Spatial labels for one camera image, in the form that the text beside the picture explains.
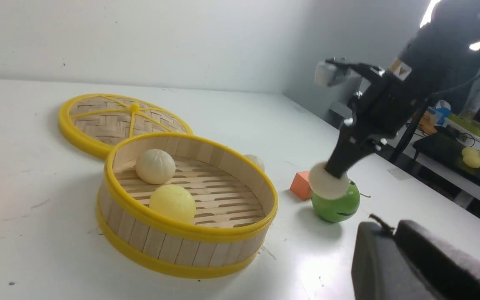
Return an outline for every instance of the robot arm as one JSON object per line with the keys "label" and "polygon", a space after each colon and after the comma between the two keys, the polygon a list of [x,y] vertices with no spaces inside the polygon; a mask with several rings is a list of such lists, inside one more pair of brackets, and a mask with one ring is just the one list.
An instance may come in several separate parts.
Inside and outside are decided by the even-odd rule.
{"label": "robot arm", "polygon": [[360,159],[381,150],[385,139],[395,137],[426,99],[438,91],[468,46],[479,40],[480,0],[442,0],[433,11],[432,21],[417,32],[386,72],[364,63],[326,60],[326,66],[336,70],[325,76],[326,85],[332,80],[341,82],[349,70],[371,85],[363,95],[349,101],[352,122],[347,120],[341,126],[325,170],[340,178]]}

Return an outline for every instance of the orange block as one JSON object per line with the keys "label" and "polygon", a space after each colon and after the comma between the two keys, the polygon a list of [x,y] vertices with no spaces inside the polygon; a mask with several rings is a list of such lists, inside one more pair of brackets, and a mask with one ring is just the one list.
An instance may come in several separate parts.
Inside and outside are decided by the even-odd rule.
{"label": "orange block", "polygon": [[295,174],[290,190],[301,200],[312,198],[312,190],[308,184],[310,171],[298,172]]}

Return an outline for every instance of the white table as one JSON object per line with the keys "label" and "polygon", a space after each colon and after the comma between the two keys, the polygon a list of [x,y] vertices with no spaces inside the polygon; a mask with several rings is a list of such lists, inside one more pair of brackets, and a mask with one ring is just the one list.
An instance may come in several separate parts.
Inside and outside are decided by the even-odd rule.
{"label": "white table", "polygon": [[[152,101],[197,135],[263,159],[280,208],[248,268],[213,280],[168,277],[98,234],[103,162],[65,141],[56,119],[64,101],[84,93]],[[414,178],[397,180],[376,155],[349,171],[371,195],[350,220],[329,224],[296,200],[295,173],[327,159],[337,135],[282,95],[0,80],[0,299],[353,299],[356,230],[372,212],[393,225],[415,220],[480,260],[480,220]]]}
{"label": "white table", "polygon": [[[406,127],[402,128],[399,132],[399,135],[395,139],[388,140],[388,144],[395,147],[401,139],[403,133],[405,132],[405,129]],[[419,139],[421,139],[419,135],[414,135],[405,150],[403,151],[403,154],[413,159],[416,150],[412,147],[412,145]],[[423,165],[427,169],[431,170],[432,172],[436,173],[440,177],[446,179],[448,182],[454,184],[461,189],[461,192],[459,192],[459,194],[453,200],[460,207],[466,209],[474,198],[480,201],[480,186],[478,186],[477,184],[474,184],[470,180],[465,179],[461,175],[453,172],[446,166],[438,163],[437,161],[426,156],[425,154],[419,154],[416,158],[416,161],[420,165]]]}

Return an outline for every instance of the bamboo steamer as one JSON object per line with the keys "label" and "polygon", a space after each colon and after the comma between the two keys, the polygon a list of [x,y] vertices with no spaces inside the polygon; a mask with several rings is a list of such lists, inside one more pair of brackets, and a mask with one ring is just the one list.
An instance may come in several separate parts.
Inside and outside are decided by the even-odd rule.
{"label": "bamboo steamer", "polygon": [[134,135],[192,134],[185,121],[164,108],[112,94],[80,95],[66,101],[59,110],[59,129],[74,146],[100,159]]}
{"label": "bamboo steamer", "polygon": [[[146,206],[160,185],[141,181],[135,161],[153,148],[175,160],[175,175],[165,184],[183,186],[194,196],[193,224]],[[248,266],[278,207],[273,184],[251,161],[181,133],[139,135],[116,145],[97,197],[99,228],[118,251],[152,270],[186,278],[220,277]]]}

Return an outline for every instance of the light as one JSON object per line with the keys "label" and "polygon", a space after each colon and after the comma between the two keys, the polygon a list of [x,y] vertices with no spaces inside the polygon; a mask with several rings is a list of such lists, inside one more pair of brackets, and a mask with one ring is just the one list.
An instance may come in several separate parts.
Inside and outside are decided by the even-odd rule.
{"label": "light", "polygon": [[480,49],[480,42],[476,42],[475,44],[471,44],[470,49],[472,49],[473,51],[479,50]]}
{"label": "light", "polygon": [[[420,28],[423,27],[425,24],[431,22],[433,8],[435,8],[435,5],[438,2],[440,2],[440,0],[431,0],[431,3],[429,3],[429,6],[425,11],[425,15],[423,15],[423,19],[421,19]],[[470,49],[472,49],[473,51],[478,51],[480,49],[480,42],[475,42],[474,44],[471,44]]]}

